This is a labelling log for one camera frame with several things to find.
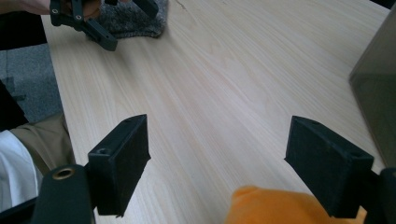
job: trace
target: khaki pants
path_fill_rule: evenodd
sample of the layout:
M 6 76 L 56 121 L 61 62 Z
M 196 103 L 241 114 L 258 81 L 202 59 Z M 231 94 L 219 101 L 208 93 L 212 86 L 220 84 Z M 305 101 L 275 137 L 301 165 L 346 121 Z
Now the khaki pants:
M 64 114 L 10 131 L 25 145 L 42 175 L 61 165 L 76 163 Z

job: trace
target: light wood grain surface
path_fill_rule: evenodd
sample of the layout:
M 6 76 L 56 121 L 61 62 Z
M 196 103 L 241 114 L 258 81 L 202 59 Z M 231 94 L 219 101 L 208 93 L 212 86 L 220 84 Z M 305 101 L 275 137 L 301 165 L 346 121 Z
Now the light wood grain surface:
M 388 10 L 368 0 L 170 0 L 158 39 L 107 52 L 43 17 L 78 163 L 120 121 L 148 114 L 152 160 L 124 218 L 221 223 L 244 185 L 309 192 L 283 160 L 292 115 L 384 166 L 348 77 Z

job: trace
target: person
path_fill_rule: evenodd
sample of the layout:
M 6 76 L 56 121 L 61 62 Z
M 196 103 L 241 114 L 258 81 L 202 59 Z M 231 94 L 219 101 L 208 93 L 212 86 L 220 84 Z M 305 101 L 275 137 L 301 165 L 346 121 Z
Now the person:
M 70 1 L 61 0 L 65 13 Z M 99 15 L 100 0 L 84 3 L 84 18 Z M 50 14 L 50 0 L 0 0 L 0 14 L 27 11 Z M 0 132 L 0 213 L 36 197 L 43 175 L 75 163 L 64 114 Z

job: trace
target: orange object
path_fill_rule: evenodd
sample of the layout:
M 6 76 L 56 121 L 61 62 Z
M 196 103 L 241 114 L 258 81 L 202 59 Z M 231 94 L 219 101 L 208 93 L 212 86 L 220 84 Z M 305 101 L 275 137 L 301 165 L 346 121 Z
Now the orange object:
M 362 224 L 366 212 L 355 219 L 329 217 L 319 201 L 306 193 L 243 187 L 232 198 L 225 224 Z

